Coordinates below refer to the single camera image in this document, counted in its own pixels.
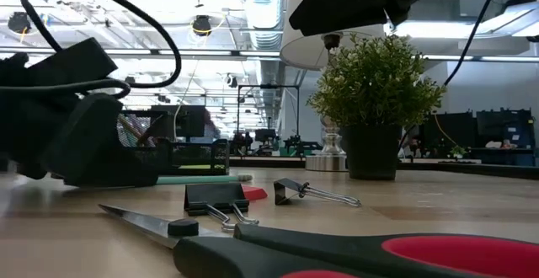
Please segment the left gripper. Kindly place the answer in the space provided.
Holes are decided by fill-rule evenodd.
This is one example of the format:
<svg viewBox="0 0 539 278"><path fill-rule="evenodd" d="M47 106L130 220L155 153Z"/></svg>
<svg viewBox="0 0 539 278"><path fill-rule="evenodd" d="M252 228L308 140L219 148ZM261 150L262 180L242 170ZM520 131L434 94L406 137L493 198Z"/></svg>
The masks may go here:
<svg viewBox="0 0 539 278"><path fill-rule="evenodd" d="M37 86L17 53L0 59L0 155L20 163L86 163L63 176L80 188L147 187L158 172L121 147L120 102L88 83Z"/></svg>

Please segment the teal pen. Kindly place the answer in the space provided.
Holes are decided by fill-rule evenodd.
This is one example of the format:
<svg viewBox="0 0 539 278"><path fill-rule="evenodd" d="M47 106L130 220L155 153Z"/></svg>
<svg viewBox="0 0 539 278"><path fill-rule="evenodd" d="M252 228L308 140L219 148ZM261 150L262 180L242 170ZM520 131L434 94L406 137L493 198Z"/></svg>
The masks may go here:
<svg viewBox="0 0 539 278"><path fill-rule="evenodd" d="M209 184L226 182L249 182L253 179L250 174L239 175L193 175L193 176L161 176L157 179L157 185L176 184Z"/></svg>

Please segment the black binder clip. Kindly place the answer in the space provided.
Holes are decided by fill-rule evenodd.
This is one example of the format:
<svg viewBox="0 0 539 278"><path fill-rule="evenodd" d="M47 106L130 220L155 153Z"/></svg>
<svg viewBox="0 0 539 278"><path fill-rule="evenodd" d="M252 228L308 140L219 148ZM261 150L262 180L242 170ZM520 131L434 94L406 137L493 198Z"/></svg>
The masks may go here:
<svg viewBox="0 0 539 278"><path fill-rule="evenodd" d="M355 197L320 190L312 187L309 182L299 183L287 178L278 179L274 182L274 193L275 204L277 206L290 204L291 198L296 196L300 199L304 198L305 196L312 196L320 199L344 203L350 206L361 206L360 200Z"/></svg>
<svg viewBox="0 0 539 278"><path fill-rule="evenodd" d="M250 202L239 183L187 184L184 193L184 210L189 216L212 216L221 221L224 232L233 232L236 223L231 223L229 214L236 216L239 223L259 225L259 220L246 215Z"/></svg>

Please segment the orange eraser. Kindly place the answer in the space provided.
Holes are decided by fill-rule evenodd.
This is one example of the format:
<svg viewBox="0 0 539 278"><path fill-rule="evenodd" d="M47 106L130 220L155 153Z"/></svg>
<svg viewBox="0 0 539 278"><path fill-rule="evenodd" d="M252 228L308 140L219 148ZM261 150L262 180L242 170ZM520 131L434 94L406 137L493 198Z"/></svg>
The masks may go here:
<svg viewBox="0 0 539 278"><path fill-rule="evenodd" d="M265 189L243 185L243 194L247 200L263 200L268 197L268 194Z"/></svg>

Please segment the black mesh desk organizer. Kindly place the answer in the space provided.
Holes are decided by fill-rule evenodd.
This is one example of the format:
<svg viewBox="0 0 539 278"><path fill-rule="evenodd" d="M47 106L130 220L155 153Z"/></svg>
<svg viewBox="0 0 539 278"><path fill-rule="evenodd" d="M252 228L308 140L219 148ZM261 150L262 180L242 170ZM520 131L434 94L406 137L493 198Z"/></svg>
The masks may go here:
<svg viewBox="0 0 539 278"><path fill-rule="evenodd" d="M202 137L177 137L174 141L166 137L158 137L151 119L156 114L149 110L122 110L120 116L127 119L130 125L134 126L141 134L139 139L126 131L121 123L117 123L119 139L123 146L129 151L140 154L155 155L161 159L172 158L229 158L229 144L226 139L222 139L220 132L211 121L207 109L205 109L205 132Z"/></svg>

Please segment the white shade table lamp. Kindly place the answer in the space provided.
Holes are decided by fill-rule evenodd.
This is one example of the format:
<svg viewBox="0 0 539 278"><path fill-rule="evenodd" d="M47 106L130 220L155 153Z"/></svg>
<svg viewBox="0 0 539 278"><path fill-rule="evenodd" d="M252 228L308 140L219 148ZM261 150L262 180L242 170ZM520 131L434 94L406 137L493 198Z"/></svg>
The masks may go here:
<svg viewBox="0 0 539 278"><path fill-rule="evenodd" d="M286 16L290 17L302 0L288 0ZM283 34L283 46L280 58L289 66L301 68L308 75L320 77L322 70L328 65L329 51L326 44L350 46L350 36L359 38L376 38L384 36L380 25L346 28L334 32L323 32L318 35L304 35L293 29L291 22L286 21ZM303 105L306 114L299 114L298 131L308 141L323 145L321 151L306 158L306 169L309 171L346 172L346 153L341 147L342 136L339 128L328 117L314 111L310 105Z"/></svg>

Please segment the black computer monitor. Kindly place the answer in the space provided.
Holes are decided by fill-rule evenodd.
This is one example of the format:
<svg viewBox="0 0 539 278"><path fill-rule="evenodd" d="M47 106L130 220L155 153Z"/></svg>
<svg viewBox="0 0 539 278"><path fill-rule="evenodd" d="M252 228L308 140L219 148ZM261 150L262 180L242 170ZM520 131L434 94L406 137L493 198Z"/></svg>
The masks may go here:
<svg viewBox="0 0 539 278"><path fill-rule="evenodd" d="M158 137L202 137L205 132L204 105L153 105L151 122Z"/></svg>

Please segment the green plant in black pot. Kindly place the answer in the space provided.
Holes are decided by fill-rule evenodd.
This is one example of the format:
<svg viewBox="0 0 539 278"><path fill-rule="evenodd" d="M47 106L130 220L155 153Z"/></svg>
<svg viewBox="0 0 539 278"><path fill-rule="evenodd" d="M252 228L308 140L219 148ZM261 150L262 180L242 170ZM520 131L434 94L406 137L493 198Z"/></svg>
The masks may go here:
<svg viewBox="0 0 539 278"><path fill-rule="evenodd" d="M330 51L307 102L341 131L352 179L393 180L403 129L439 108L446 88L425 76L423 54L405 37L350 42Z"/></svg>

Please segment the black ceiling device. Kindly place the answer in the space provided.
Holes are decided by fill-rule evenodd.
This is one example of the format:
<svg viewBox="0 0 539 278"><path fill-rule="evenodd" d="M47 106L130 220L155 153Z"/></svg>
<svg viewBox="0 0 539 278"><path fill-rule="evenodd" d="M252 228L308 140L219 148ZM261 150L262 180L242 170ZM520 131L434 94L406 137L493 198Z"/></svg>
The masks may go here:
<svg viewBox="0 0 539 278"><path fill-rule="evenodd" d="M208 36L211 33L210 17L197 15L192 23L192 31L197 36Z"/></svg>

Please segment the black and red scissors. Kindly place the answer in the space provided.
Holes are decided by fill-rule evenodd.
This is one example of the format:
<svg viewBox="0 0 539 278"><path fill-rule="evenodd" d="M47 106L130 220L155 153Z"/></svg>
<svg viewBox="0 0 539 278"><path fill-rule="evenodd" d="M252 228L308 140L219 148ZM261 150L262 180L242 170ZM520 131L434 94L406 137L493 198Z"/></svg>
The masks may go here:
<svg viewBox="0 0 539 278"><path fill-rule="evenodd" d="M171 249L184 278L539 278L539 243L455 233L339 236L103 210Z"/></svg>

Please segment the silver ventilation duct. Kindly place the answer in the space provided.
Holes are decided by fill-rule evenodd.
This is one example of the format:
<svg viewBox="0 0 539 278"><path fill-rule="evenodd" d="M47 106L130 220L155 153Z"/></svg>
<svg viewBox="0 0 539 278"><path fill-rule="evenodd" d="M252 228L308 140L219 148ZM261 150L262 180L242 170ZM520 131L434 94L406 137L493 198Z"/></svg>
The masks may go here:
<svg viewBox="0 0 539 278"><path fill-rule="evenodd" d="M283 0L245 0L253 48L266 51L280 49L284 6Z"/></svg>

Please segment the black background stand frame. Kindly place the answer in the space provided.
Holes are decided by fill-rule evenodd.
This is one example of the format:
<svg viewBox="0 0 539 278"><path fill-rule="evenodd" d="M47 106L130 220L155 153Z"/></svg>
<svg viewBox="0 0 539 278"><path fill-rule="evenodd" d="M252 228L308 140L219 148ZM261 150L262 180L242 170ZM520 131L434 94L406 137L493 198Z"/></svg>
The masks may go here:
<svg viewBox="0 0 539 278"><path fill-rule="evenodd" d="M237 86L237 113L236 113L236 133L235 135L241 135L241 129L244 130L245 137L243 138L243 144L239 145L239 141L234 138L232 141L236 145L235 153L239 157L252 156L251 145L252 142L247 138L249 131L262 131L262 144L264 147L268 147L270 143L279 136L280 127L280 113L284 106L281 104L284 100L284 96L289 92L289 89L296 90L296 95L291 97L296 100L296 137L299 135L299 98L300 87L298 85L280 85L275 83L264 83L259 85L254 84L240 84ZM252 126L245 124L240 126L241 114L243 113L242 105L245 103L245 99L262 99L261 104L256 103L253 107L257 109L256 115L259 116L259 120L263 123L263 127L254 129Z"/></svg>

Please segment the black metal table frame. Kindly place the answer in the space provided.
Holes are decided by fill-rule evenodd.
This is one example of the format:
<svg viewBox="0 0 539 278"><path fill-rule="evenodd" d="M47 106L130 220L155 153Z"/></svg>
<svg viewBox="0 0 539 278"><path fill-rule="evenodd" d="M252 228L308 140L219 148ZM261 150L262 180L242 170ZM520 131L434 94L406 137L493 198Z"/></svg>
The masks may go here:
<svg viewBox="0 0 539 278"><path fill-rule="evenodd" d="M154 167L160 175L187 176L187 175L221 175L228 174L230 167L250 168L306 168L306 159L300 158L159 158L155 155L140 154L138 158L146 164ZM75 173L82 169L86 163L60 160L56 163L20 163L17 167L19 174L32 179L42 179L46 173L58 174L61 178L69 173ZM179 165L210 164L211 169L177 169ZM427 170L442 171L459 174L478 174L498 176L515 179L539 180L539 167L521 167L506 165L491 165L471 162L434 162L417 159L414 162L397 162L398 170Z"/></svg>

